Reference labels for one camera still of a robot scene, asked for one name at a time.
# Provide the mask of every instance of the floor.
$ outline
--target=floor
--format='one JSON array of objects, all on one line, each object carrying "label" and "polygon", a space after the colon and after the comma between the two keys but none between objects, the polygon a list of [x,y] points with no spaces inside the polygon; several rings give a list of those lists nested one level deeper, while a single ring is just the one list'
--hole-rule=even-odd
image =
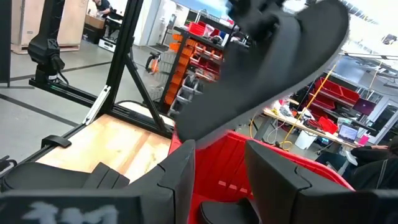
[{"label": "floor", "polygon": [[[147,89],[159,84],[157,77],[144,71],[144,65],[151,52],[147,47],[134,47],[134,60],[139,74]],[[113,54],[96,45],[82,41],[77,52],[62,52],[65,62],[64,75],[70,84],[94,95],[102,90],[106,83]],[[40,149],[42,138],[50,134],[63,135],[81,123],[89,108],[78,105],[46,91],[32,88],[28,84],[33,77],[35,63],[28,55],[11,53],[11,88],[0,84],[0,142],[2,156],[10,156],[21,161]],[[142,101],[141,95],[127,69],[124,70],[116,101]],[[256,119],[259,126],[262,118]],[[249,127],[241,126],[238,130],[249,135]],[[264,139],[271,132],[266,132]],[[282,141],[285,132],[277,132],[277,141]],[[294,142],[296,136],[289,136]],[[315,159],[318,148],[305,151],[292,146],[291,152]]]}]

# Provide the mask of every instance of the wooden platform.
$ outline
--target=wooden platform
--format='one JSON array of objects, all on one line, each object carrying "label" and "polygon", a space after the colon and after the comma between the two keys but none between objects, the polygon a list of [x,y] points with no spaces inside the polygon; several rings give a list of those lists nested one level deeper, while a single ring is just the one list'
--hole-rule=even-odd
[{"label": "wooden platform", "polygon": [[[76,51],[79,49],[80,49],[80,44],[78,44],[78,45],[60,45],[61,52]],[[27,46],[11,44],[11,50],[15,54],[27,54]]]},{"label": "wooden platform", "polygon": [[83,172],[92,172],[103,162],[130,182],[165,159],[171,142],[108,115],[102,115],[69,140],[70,147],[57,147],[37,162]]}]

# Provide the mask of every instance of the desk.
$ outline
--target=desk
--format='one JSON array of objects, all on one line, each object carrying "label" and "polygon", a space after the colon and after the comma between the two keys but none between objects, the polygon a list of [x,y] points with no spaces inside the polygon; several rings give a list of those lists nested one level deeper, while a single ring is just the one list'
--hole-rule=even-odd
[{"label": "desk", "polygon": [[[123,103],[123,106],[142,110],[134,103]],[[92,172],[99,162],[103,162],[125,175],[130,182],[164,160],[171,143],[170,139],[106,114],[69,141],[72,145],[68,148],[56,147],[37,162],[82,172]]]},{"label": "desk", "polygon": [[[260,140],[266,133],[269,125],[271,124],[272,119],[278,119],[280,121],[285,121],[285,123],[287,124],[291,124],[293,125],[297,119],[293,118],[293,117],[286,117],[282,114],[279,113],[279,115],[275,115],[270,109],[264,109],[263,110],[263,115],[265,116],[265,120],[262,122],[262,124],[260,125],[260,128],[257,130],[256,135],[254,136],[254,139]],[[308,131],[312,134],[316,134],[317,136],[323,137],[323,138],[327,138],[333,142],[336,142],[338,144],[341,144],[342,146],[348,147],[348,148],[355,148],[357,147],[355,144],[352,144],[350,142],[346,142],[342,139],[340,139],[339,137],[330,134],[330,133],[321,133],[319,131],[310,129],[306,126],[304,126],[301,122],[297,122],[296,123],[296,128],[299,128],[301,130],[304,131]]]}]

